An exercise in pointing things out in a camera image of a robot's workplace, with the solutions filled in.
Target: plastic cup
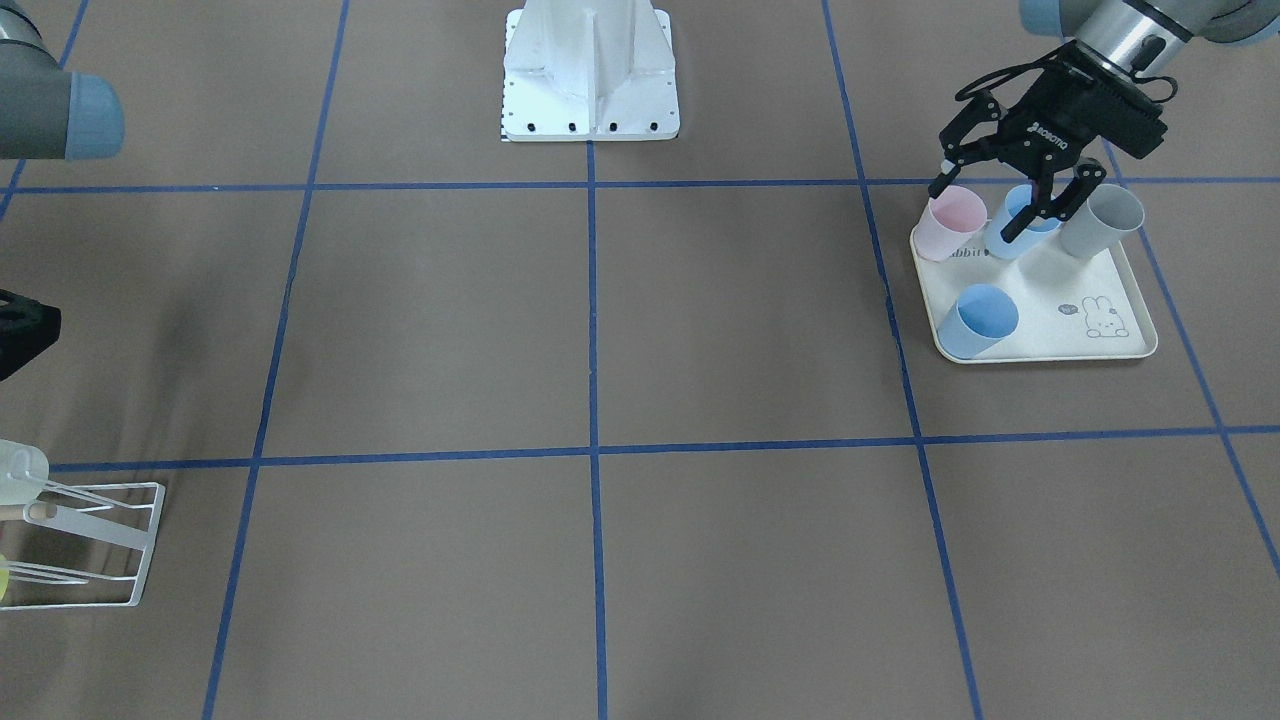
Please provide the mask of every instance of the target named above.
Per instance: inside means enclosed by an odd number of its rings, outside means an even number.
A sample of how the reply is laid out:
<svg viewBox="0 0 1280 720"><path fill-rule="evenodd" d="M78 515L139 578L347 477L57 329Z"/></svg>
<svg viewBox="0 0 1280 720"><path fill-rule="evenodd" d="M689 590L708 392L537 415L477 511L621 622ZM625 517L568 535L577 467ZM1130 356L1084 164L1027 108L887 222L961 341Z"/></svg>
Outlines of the plastic cup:
<svg viewBox="0 0 1280 720"><path fill-rule="evenodd" d="M1088 260L1142 227L1147 211L1119 184L1100 184L1065 225L1059 242L1068 254Z"/></svg>
<svg viewBox="0 0 1280 720"><path fill-rule="evenodd" d="M915 251L925 260L941 263L964 247L987 222L987 205L982 197L960 186L951 186L942 195L931 197L915 225Z"/></svg>
<svg viewBox="0 0 1280 720"><path fill-rule="evenodd" d="M993 284L972 284L938 325L938 345L952 357L972 360L1018 329L1018 305Z"/></svg>
<svg viewBox="0 0 1280 720"><path fill-rule="evenodd" d="M1057 234L1062 223L1057 218L1041 218L1018 233L1018 237L1012 242L1005 242L1000 232L1012 222L1014 215L1030 204L1032 188L1028 184L1020 184L1005 195L1005 201L1000 205L1000 211L996 213L991 224L987 225L987 234L983 236L983 242L992 255L1001 260L1012 260Z"/></svg>

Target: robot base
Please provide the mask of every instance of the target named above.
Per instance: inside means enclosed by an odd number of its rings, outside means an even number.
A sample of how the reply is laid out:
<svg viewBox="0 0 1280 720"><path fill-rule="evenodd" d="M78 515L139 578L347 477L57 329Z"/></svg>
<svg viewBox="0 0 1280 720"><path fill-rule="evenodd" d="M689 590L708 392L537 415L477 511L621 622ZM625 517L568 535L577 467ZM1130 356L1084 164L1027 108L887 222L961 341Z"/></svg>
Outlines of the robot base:
<svg viewBox="0 0 1280 720"><path fill-rule="evenodd" d="M530 0L507 15L502 138L671 140L671 17L649 0Z"/></svg>

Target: white tray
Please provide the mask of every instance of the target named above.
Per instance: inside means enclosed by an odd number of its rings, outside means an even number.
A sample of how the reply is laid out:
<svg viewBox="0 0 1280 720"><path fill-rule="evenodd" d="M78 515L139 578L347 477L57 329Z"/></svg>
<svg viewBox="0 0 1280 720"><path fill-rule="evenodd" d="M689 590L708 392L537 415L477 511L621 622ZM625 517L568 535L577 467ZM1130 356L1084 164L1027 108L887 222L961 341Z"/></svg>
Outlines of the white tray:
<svg viewBox="0 0 1280 720"><path fill-rule="evenodd" d="M979 231L946 261L934 263L915 252L913 229L911 256L933 345L952 363L1132 360L1149 356L1158 345L1133 266L1119 243L1080 260L1068 255L1055 237L1016 260L1001 260L987 254ZM977 357L961 360L938 343L938 323L974 283L993 284L1014 299L1018 329Z"/></svg>

